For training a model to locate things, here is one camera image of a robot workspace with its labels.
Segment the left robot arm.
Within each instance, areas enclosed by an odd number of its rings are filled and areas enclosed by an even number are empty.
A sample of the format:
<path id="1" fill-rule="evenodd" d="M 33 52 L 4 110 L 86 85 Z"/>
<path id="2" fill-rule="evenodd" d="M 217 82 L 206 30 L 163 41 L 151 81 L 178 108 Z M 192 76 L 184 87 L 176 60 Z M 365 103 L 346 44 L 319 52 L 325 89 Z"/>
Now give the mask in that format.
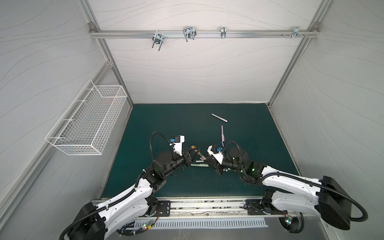
<path id="1" fill-rule="evenodd" d="M 185 149 L 181 154 L 162 152 L 131 187 L 98 205 L 84 205 L 59 238 L 105 240 L 137 218 L 152 215 L 158 204 L 153 194 L 165 185 L 167 176 L 183 166 L 190 166 L 198 151 L 194 148 Z"/>

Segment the metal hook bracket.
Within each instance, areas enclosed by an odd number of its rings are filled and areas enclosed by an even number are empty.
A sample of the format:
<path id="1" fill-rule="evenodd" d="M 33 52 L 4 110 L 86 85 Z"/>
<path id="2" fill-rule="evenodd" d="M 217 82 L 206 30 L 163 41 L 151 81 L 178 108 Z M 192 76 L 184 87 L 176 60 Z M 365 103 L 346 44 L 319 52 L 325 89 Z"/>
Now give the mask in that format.
<path id="1" fill-rule="evenodd" d="M 294 28 L 293 31 L 290 34 L 288 34 L 288 35 L 282 34 L 282 36 L 284 38 L 290 38 L 290 39 L 295 39 L 295 38 L 304 39 L 304 38 L 308 38 L 309 37 L 308 34 L 302 34 L 300 32 L 300 28 L 299 27 Z"/>

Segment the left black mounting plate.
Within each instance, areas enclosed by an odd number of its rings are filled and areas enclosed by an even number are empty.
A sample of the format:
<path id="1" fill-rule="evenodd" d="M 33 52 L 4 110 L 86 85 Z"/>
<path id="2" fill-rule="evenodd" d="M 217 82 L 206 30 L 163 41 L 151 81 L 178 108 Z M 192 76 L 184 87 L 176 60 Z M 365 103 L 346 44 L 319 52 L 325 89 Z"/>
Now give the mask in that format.
<path id="1" fill-rule="evenodd" d="M 154 201 L 149 203 L 148 211 L 146 212 L 147 217 L 159 216 L 169 217 L 171 212 L 171 201 Z"/>

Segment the small metal bracket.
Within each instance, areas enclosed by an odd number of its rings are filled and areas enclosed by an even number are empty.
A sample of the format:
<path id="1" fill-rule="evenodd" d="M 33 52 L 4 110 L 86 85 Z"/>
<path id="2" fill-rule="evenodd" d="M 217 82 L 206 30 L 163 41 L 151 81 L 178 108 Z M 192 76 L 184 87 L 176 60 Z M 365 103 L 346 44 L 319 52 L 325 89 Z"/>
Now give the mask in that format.
<path id="1" fill-rule="evenodd" d="M 227 36 L 227 29 L 226 27 L 221 27 L 221 39 L 225 39 Z"/>

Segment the light green pen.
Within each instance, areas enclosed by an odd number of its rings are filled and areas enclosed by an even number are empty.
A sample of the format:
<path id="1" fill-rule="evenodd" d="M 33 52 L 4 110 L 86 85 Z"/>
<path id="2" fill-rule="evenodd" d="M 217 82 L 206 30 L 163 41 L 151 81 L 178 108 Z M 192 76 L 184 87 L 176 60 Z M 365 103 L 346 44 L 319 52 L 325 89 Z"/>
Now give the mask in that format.
<path id="1" fill-rule="evenodd" d="M 209 167 L 208 164 L 200 164 L 200 163 L 198 163 L 198 164 L 191 164 L 191 166 L 192 167 L 203 167 L 203 168 L 208 168 Z"/>

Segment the black mounting plate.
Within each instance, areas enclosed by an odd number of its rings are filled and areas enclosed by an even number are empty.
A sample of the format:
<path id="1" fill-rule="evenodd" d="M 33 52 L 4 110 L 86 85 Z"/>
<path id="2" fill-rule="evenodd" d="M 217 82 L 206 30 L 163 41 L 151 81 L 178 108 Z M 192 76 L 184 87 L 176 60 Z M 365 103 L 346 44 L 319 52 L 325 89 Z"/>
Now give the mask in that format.
<path id="1" fill-rule="evenodd" d="M 271 202 L 260 199 L 247 199 L 243 209 L 250 216 L 283 215 L 283 211 L 275 208 Z"/>
<path id="2" fill-rule="evenodd" d="M 149 203 L 148 211 L 146 212 L 147 217 L 159 216 L 169 217 L 171 212 L 171 201 L 154 201 Z"/>

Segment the metal U-bolt hook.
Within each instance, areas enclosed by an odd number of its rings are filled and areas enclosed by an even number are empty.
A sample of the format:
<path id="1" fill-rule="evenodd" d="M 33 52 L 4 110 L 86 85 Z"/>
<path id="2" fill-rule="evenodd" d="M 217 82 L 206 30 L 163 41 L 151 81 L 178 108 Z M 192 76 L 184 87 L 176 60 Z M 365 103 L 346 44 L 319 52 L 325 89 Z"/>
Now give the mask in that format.
<path id="1" fill-rule="evenodd" d="M 194 40 L 196 35 L 197 35 L 196 28 L 193 26 L 186 27 L 183 29 L 183 34 L 184 34 L 186 42 L 188 42 L 189 39 Z"/>

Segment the aluminium crossbar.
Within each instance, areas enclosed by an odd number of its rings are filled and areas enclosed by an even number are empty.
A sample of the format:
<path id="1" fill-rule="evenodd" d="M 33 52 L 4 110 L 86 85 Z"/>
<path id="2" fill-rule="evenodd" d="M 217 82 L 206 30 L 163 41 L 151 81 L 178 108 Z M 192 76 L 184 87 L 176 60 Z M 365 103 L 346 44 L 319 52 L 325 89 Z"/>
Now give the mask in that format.
<path id="1" fill-rule="evenodd" d="M 282 34 L 290 34 L 293 30 L 229 30 L 225 39 L 264 39 L 284 38 Z M 221 39 L 219 30 L 196 30 L 195 39 Z M 302 34 L 308 34 L 308 38 L 317 38 L 321 32 L 300 30 Z M 158 30 L 158 31 L 97 31 L 90 33 L 93 39 L 152 39 L 153 34 L 159 33 L 164 39 L 183 39 L 182 30 Z"/>

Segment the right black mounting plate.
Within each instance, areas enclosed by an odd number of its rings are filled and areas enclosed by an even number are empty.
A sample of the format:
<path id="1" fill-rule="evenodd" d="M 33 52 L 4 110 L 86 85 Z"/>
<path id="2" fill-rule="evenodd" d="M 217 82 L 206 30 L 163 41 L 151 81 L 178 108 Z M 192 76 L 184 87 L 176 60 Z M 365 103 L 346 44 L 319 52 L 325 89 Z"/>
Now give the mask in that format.
<path id="1" fill-rule="evenodd" d="M 275 208 L 271 202 L 260 199 L 247 199 L 243 209 L 250 216 L 283 215 L 283 211 Z"/>

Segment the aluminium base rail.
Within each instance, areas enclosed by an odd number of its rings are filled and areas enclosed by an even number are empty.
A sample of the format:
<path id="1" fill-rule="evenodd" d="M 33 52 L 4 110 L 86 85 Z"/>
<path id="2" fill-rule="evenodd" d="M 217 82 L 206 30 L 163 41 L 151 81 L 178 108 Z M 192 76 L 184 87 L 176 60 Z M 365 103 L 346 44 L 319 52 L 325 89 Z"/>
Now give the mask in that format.
<path id="1" fill-rule="evenodd" d="M 240 197 L 199 197 L 199 198 L 174 198 L 158 197 L 158 200 L 169 201 L 166 210 L 168 216 L 161 214 L 161 219 L 192 219 L 192 218 L 251 218 L 249 211 L 244 209 L 246 200 L 260 202 L 261 196 Z"/>

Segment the pale pink white pen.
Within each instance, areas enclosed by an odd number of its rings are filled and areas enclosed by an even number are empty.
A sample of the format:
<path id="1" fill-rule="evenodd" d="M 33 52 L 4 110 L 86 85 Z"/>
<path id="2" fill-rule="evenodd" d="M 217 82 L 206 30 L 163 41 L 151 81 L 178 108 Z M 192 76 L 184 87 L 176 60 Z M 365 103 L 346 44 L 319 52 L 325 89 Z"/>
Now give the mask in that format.
<path id="1" fill-rule="evenodd" d="M 226 120 L 226 119 L 224 119 L 224 118 L 222 118 L 222 117 L 220 117 L 220 116 L 218 116 L 218 115 L 215 115 L 215 114 L 211 114 L 214 118 L 217 118 L 217 119 L 219 119 L 219 120 L 221 120 L 221 121 L 223 121 L 223 122 L 225 122 L 225 123 L 228 123 L 228 120 Z"/>

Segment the metal U-bolt clamp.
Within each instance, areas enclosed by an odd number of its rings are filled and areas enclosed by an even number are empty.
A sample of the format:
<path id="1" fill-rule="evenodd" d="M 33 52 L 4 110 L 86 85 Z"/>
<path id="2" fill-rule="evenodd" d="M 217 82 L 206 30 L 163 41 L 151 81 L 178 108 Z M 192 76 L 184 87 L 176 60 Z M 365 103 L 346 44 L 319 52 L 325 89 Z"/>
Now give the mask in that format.
<path id="1" fill-rule="evenodd" d="M 152 40 L 153 40 L 152 48 L 154 48 L 155 45 L 158 45 L 158 51 L 160 51 L 161 47 L 163 45 L 163 42 L 164 42 L 163 35 L 161 35 L 159 33 L 155 33 L 155 34 L 153 34 Z"/>

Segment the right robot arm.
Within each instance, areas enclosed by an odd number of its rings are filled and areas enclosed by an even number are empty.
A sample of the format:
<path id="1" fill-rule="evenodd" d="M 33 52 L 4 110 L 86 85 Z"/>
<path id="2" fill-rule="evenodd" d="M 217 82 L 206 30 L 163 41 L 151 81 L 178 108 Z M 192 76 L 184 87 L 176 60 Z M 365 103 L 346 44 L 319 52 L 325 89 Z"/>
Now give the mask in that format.
<path id="1" fill-rule="evenodd" d="M 296 212 L 320 217 L 340 230 L 349 230 L 352 222 L 365 222 L 366 209 L 352 199 L 333 178 L 305 178 L 271 166 L 252 161 L 242 148 L 227 151 L 223 147 L 209 146 L 206 162 L 221 175 L 236 172 L 239 179 L 250 186 L 269 187 L 253 208 L 266 214 Z"/>

